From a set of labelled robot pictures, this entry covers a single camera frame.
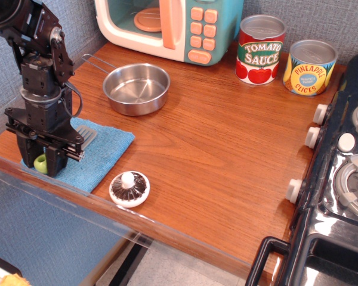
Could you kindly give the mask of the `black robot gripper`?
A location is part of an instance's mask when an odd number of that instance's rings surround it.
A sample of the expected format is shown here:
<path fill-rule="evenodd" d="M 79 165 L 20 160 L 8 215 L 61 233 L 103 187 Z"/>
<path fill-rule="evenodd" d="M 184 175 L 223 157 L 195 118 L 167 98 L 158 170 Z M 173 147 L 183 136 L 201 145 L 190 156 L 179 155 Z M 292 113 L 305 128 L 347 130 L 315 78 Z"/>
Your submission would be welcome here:
<path fill-rule="evenodd" d="M 5 109 L 7 130 L 16 134 L 23 163 L 29 168 L 46 149 L 47 175 L 54 178 L 67 165 L 67 148 L 72 147 L 78 156 L 84 142 L 70 124 L 73 98 L 61 95 L 51 102 L 25 102 L 24 109 Z"/>

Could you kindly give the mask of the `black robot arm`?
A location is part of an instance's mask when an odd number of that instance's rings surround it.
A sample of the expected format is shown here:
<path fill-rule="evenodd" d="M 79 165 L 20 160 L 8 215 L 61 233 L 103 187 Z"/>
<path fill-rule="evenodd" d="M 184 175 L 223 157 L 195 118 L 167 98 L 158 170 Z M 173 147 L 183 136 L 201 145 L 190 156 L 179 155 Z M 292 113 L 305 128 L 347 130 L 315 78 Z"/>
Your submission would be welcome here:
<path fill-rule="evenodd" d="M 55 177 L 68 160 L 80 161 L 84 138 L 71 126 L 69 82 L 74 62 L 69 58 L 58 18 L 42 1 L 0 1 L 0 37 L 13 50 L 22 77 L 25 108 L 7 108 L 7 130 L 16 134 L 23 163 L 35 167 L 45 156 L 47 175 Z"/>

